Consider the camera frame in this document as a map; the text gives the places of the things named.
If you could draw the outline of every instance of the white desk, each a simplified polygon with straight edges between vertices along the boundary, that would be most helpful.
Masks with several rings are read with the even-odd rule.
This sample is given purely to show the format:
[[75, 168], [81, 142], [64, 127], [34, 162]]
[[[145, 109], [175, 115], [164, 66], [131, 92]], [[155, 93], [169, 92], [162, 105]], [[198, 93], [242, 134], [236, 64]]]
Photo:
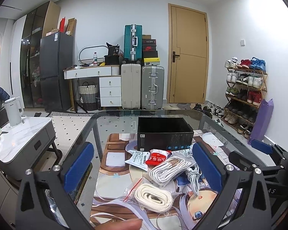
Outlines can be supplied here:
[[13, 127], [8, 123], [2, 128], [8, 133], [0, 135], [0, 169], [16, 180], [21, 180], [25, 170], [33, 167], [46, 150], [55, 152], [58, 159], [62, 158], [62, 152], [60, 154], [54, 144], [55, 131], [51, 118], [22, 119], [23, 123]]
[[71, 80], [76, 78], [99, 77], [101, 106], [122, 106], [121, 76], [118, 74], [119, 65], [64, 70], [64, 79], [70, 80], [69, 89], [73, 111], [75, 108]]

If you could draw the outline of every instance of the dark gray refrigerator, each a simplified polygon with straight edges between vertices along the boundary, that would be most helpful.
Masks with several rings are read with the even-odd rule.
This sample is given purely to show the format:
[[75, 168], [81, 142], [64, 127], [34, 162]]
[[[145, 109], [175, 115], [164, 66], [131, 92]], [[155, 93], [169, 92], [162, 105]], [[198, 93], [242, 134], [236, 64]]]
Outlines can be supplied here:
[[58, 32], [41, 39], [40, 78], [45, 111], [71, 107], [63, 70], [72, 66], [73, 36]]

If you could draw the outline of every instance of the electric kettle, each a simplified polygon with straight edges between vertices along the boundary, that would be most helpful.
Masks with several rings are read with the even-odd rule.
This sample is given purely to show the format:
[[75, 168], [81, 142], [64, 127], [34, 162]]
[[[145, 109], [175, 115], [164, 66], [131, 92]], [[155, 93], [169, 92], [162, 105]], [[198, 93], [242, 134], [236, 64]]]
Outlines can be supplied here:
[[22, 108], [22, 111], [19, 112], [17, 101], [19, 102], [19, 105], [21, 107], [20, 97], [10, 98], [4, 101], [4, 107], [8, 115], [8, 121], [10, 123], [10, 126], [15, 126], [22, 121], [22, 114], [24, 113], [24, 109]]

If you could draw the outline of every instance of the blue clamp pad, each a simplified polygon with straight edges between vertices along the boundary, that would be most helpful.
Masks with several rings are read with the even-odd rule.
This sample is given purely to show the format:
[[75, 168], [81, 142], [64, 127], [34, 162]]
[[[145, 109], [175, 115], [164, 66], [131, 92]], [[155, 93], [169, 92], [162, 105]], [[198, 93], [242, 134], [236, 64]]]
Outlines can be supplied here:
[[64, 176], [64, 190], [67, 193], [70, 193], [77, 188], [77, 185], [79, 184], [93, 157], [94, 147], [91, 143], [89, 143]]
[[199, 143], [193, 145], [192, 156], [207, 179], [211, 189], [220, 193], [223, 188], [222, 175]]
[[255, 139], [252, 140], [251, 146], [252, 146], [254, 149], [257, 149], [257, 150], [259, 150], [260, 152], [265, 153], [265, 154], [267, 154], [267, 155], [273, 153], [273, 149], [272, 149], [272, 146], [271, 146], [271, 145], [265, 144], [265, 143], [263, 143], [263, 142], [261, 142], [261, 141], [255, 140]]

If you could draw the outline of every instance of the finger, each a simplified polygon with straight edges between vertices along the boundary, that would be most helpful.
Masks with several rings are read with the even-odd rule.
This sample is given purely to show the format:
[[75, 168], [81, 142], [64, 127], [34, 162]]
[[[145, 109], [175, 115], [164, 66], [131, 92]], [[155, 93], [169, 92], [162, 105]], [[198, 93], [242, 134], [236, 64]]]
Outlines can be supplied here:
[[130, 219], [120, 222], [106, 222], [95, 227], [95, 230], [140, 230], [142, 221], [142, 219]]

